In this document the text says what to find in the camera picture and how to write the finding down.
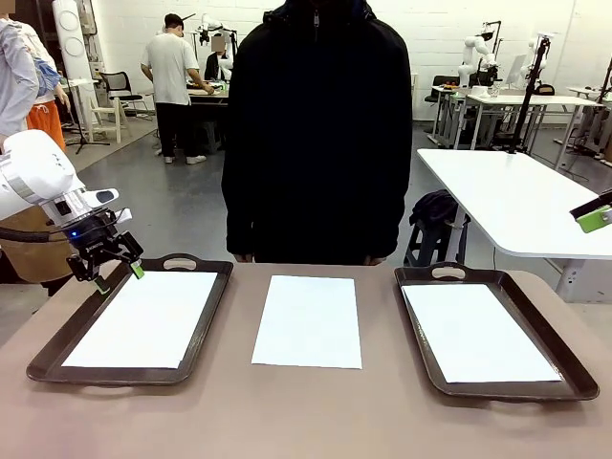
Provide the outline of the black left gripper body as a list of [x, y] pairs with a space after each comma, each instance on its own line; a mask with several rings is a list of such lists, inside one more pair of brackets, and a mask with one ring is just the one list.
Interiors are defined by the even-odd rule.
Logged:
[[120, 257], [117, 217], [86, 217], [66, 227], [73, 248], [68, 260], [110, 261]]

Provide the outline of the white A4 paper sheet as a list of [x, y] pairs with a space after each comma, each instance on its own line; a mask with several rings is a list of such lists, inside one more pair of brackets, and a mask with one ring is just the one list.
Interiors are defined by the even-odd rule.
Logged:
[[62, 365], [178, 368], [215, 279], [203, 272], [130, 277]]
[[446, 382], [561, 380], [488, 286], [421, 284], [402, 291]]

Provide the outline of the person's right forearm black sleeve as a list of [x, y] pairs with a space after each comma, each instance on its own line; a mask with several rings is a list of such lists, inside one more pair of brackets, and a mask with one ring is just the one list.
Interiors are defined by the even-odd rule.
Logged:
[[222, 191], [227, 208], [227, 250], [233, 256], [251, 254], [254, 259], [250, 187], [225, 177]]

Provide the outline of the brown fabric panel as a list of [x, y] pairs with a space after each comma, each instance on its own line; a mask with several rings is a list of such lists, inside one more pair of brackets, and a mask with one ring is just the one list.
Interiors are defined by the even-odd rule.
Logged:
[[[41, 208], [28, 208], [1, 220], [0, 228], [31, 232], [54, 230], [47, 226], [48, 221], [48, 216]], [[56, 281], [73, 274], [66, 262], [72, 249], [65, 241], [21, 243], [0, 239], [0, 247], [8, 256], [16, 274], [29, 283]]]

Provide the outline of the black floor stand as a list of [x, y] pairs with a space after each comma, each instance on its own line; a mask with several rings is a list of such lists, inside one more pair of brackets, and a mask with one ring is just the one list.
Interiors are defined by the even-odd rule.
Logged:
[[87, 139], [85, 126], [81, 122], [78, 112], [80, 99], [78, 95], [72, 94], [70, 100], [72, 108], [67, 110], [70, 115], [70, 123], [64, 124], [62, 127], [63, 133], [66, 135], [66, 151], [78, 156], [86, 146], [109, 146], [109, 142], [95, 142]]

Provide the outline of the white workbench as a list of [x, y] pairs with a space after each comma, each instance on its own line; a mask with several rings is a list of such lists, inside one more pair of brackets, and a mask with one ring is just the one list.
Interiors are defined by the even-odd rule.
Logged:
[[515, 125], [515, 133], [520, 135], [522, 132], [522, 125], [524, 120], [527, 117], [529, 111], [532, 111], [536, 117], [543, 117], [546, 112], [546, 108], [549, 105], [560, 105], [560, 106], [573, 106], [574, 110], [571, 112], [570, 121], [567, 124], [565, 135], [562, 143], [560, 144], [560, 149], [557, 154], [557, 159], [554, 165], [555, 171], [560, 171], [561, 167], [565, 165], [566, 160], [566, 150], [569, 144], [569, 138], [572, 132], [572, 129], [578, 120], [579, 114], [583, 111], [585, 107], [591, 108], [602, 108], [603, 104], [595, 102], [593, 100], [589, 100], [586, 98], [578, 98], [578, 97], [570, 97], [570, 96], [521, 96], [521, 95], [500, 95], [497, 97], [491, 96], [478, 96], [474, 94], [466, 94], [464, 96], [464, 105], [460, 112], [460, 120], [458, 125], [458, 130], [456, 133], [455, 145], [454, 148], [458, 149], [459, 140], [461, 136], [461, 132], [464, 128], [464, 117], [465, 113], [470, 104], [475, 104], [477, 106], [477, 114], [476, 121], [474, 125], [474, 131], [472, 134], [471, 142], [470, 142], [470, 150], [475, 150], [477, 145], [478, 133], [482, 121], [482, 117], [484, 114], [493, 114], [498, 115], [500, 113], [494, 110], [486, 110], [486, 107], [489, 106], [500, 106], [500, 107], [519, 107], [519, 120]]

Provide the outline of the black tall tripod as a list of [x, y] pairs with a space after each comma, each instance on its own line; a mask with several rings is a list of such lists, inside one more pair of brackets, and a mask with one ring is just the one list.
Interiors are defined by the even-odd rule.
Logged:
[[527, 86], [525, 96], [521, 104], [518, 118], [515, 124], [512, 140], [508, 152], [515, 154], [520, 144], [521, 132], [527, 119], [527, 114], [530, 107], [532, 95], [535, 93], [536, 81], [538, 80], [540, 71], [542, 70], [542, 62], [548, 55], [551, 46], [551, 36], [547, 33], [539, 33], [535, 47], [535, 60], [532, 63], [531, 69], [527, 73]]

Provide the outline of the white monitor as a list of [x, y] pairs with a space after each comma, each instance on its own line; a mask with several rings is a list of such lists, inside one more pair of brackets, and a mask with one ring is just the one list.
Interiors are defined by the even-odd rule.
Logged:
[[506, 81], [505, 81], [506, 85], [509, 88], [519, 88], [522, 85], [524, 81], [524, 76], [522, 74], [522, 68], [523, 68], [525, 59], [526, 59], [526, 55], [517, 55], [514, 58], [513, 65], [511, 66], [511, 69], [508, 72]]

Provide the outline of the black office chair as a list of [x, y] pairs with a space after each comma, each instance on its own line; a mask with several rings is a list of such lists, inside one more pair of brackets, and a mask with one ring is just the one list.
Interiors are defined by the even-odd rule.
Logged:
[[122, 106], [128, 108], [128, 113], [136, 117], [139, 114], [137, 105], [140, 104], [147, 114], [147, 107], [143, 96], [135, 93], [126, 72], [100, 73], [101, 81], [110, 101], [118, 101]]

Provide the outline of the black step stool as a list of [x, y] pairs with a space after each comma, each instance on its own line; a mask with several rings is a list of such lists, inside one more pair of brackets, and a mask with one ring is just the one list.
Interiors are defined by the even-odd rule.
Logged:
[[404, 265], [427, 267], [444, 261], [451, 236], [451, 222], [431, 221], [413, 210], [409, 224], [412, 232], [404, 255]]

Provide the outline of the figure in striped shirt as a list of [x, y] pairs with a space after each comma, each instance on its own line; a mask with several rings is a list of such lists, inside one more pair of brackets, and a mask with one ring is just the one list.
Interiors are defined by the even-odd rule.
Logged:
[[0, 142], [27, 129], [39, 90], [31, 53], [20, 36], [21, 27], [0, 18]]

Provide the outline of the white A4 paper stack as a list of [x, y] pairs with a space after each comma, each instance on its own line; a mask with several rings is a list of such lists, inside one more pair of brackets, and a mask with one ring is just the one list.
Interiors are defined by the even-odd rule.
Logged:
[[272, 276], [251, 362], [361, 370], [355, 281]]

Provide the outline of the white standing air conditioner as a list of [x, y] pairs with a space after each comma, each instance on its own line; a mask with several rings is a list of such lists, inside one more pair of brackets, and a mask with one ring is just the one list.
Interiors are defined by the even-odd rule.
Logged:
[[77, 115], [86, 128], [93, 125], [91, 100], [95, 97], [94, 80], [75, 0], [53, 0], [52, 9], [65, 75], [75, 90]]

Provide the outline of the seated person in dark top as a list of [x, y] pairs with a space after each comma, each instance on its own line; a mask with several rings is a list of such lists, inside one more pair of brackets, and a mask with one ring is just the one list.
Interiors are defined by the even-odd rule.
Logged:
[[218, 33], [210, 39], [211, 54], [207, 58], [205, 80], [230, 81], [233, 68], [232, 56], [225, 37]]

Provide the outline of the person in black jacket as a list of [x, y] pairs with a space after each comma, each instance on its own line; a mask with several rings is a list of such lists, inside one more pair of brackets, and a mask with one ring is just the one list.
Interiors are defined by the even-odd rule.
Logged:
[[408, 180], [408, 50], [366, 0], [285, 0], [233, 62], [225, 177], [250, 187], [256, 263], [365, 266], [375, 183]]

